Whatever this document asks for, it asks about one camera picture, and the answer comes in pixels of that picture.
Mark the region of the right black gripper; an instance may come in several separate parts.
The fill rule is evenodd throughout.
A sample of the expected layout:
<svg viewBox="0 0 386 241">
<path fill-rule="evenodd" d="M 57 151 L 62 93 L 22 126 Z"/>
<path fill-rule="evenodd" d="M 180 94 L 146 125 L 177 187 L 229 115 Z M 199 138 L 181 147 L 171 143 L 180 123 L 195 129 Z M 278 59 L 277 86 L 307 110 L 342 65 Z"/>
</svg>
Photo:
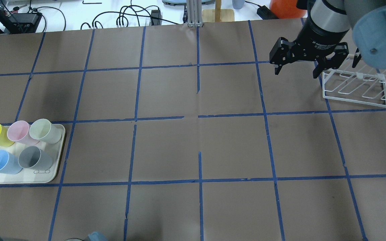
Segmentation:
<svg viewBox="0 0 386 241">
<path fill-rule="evenodd" d="M 311 17 L 308 17 L 294 42 L 279 37 L 269 53 L 269 62 L 274 65 L 274 73 L 278 75 L 282 67 L 300 60 L 314 61 L 317 66 L 313 70 L 313 78 L 329 69 L 337 70 L 349 55 L 347 42 L 341 42 L 346 35 L 343 32 L 331 32 L 317 26 Z"/>
</svg>

